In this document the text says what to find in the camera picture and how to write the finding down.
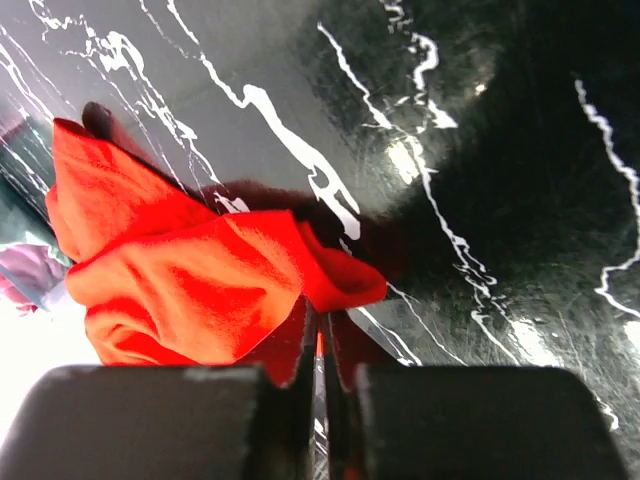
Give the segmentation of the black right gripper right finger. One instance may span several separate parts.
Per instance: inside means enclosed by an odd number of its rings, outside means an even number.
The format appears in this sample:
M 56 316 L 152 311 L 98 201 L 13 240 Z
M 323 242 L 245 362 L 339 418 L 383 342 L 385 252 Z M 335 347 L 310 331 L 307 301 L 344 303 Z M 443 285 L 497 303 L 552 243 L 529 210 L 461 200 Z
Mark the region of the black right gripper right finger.
M 556 367 L 404 366 L 345 312 L 320 331 L 333 479 L 624 479 L 594 395 Z

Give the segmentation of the red t-shirt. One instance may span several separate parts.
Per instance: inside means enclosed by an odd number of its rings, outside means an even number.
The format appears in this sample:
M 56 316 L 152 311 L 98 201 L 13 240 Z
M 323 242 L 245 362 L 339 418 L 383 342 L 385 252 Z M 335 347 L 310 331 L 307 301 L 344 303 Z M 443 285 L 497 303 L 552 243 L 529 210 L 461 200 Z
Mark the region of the red t-shirt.
M 326 313 L 386 294 L 374 267 L 292 212 L 217 214 L 73 121 L 55 120 L 53 160 L 66 287 L 106 365 L 232 364 L 300 297 Z

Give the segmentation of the pink crumpled shirt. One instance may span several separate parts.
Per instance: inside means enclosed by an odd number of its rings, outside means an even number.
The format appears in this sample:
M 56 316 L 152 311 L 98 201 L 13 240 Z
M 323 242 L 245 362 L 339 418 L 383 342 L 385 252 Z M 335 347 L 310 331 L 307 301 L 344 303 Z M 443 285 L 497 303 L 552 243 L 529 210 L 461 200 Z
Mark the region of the pink crumpled shirt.
M 1 251 L 1 301 L 19 315 L 42 309 L 43 298 L 63 281 L 67 270 L 47 246 L 7 246 Z

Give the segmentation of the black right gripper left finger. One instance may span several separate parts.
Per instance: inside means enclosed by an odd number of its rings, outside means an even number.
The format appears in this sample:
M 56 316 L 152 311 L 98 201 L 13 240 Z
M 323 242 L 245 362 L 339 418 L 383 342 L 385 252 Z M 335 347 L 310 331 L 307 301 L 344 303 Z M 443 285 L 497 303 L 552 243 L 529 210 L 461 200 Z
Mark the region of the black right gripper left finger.
M 318 316 L 288 319 L 231 366 L 62 366 L 28 392 L 5 479 L 308 479 Z

